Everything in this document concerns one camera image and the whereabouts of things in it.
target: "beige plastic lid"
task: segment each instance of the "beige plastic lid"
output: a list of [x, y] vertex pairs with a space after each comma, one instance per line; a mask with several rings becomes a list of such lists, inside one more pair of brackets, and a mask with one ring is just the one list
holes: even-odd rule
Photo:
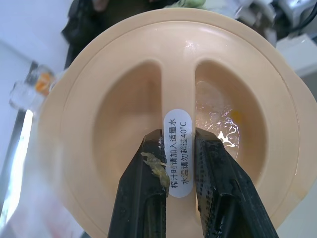
[[[276, 228], [312, 186], [317, 104], [276, 49], [216, 13], [151, 11], [94, 39], [39, 119], [43, 171], [92, 237], [107, 237], [122, 173], [142, 138], [162, 128], [173, 109], [190, 115], [193, 131], [236, 140], [226, 148], [252, 178]], [[195, 196], [194, 188], [168, 197], [168, 238], [203, 237]]]

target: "clear liquid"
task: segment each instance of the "clear liquid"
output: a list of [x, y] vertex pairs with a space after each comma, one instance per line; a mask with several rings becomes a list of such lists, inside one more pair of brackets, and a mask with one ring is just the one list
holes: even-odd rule
[[205, 81], [196, 84], [196, 127], [215, 134], [234, 159], [239, 152], [240, 120], [240, 113], [216, 87]]

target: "white wall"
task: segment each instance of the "white wall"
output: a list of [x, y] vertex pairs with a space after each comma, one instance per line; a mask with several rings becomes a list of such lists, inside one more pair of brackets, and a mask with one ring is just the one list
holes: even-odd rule
[[68, 43], [61, 35], [72, 0], [0, 3], [0, 40], [54, 72], [64, 69]]
[[9, 105], [16, 81], [25, 80], [31, 61], [0, 41], [0, 171], [11, 139], [17, 110]]

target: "food scrap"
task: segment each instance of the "food scrap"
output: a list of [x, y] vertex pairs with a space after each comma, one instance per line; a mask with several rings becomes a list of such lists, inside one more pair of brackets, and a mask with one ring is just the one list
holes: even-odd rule
[[157, 157], [155, 157], [151, 153], [141, 152], [141, 155], [147, 157], [147, 160], [144, 160], [144, 163], [150, 166], [153, 172], [153, 175], [159, 177], [160, 184], [166, 188], [166, 197], [168, 197], [170, 179], [165, 169], [162, 166], [162, 165], [166, 166], [166, 164], [162, 163], [161, 160], [159, 160]]

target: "green object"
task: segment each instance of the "green object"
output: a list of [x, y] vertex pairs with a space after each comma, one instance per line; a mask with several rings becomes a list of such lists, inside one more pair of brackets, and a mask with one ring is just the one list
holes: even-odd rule
[[179, 0], [178, 2], [166, 6], [165, 8], [170, 7], [189, 7], [189, 8], [203, 8], [206, 0]]
[[150, 166], [153, 175], [155, 175], [156, 177], [159, 177], [160, 184], [162, 185], [162, 187], [166, 188], [166, 197], [167, 197], [168, 191], [169, 191], [170, 179], [165, 169], [162, 166], [165, 164], [162, 163], [161, 160], [159, 160], [157, 157], [155, 157], [151, 153], [142, 152], [141, 155], [147, 157], [147, 160], [146, 161], [144, 160], [144, 163]]

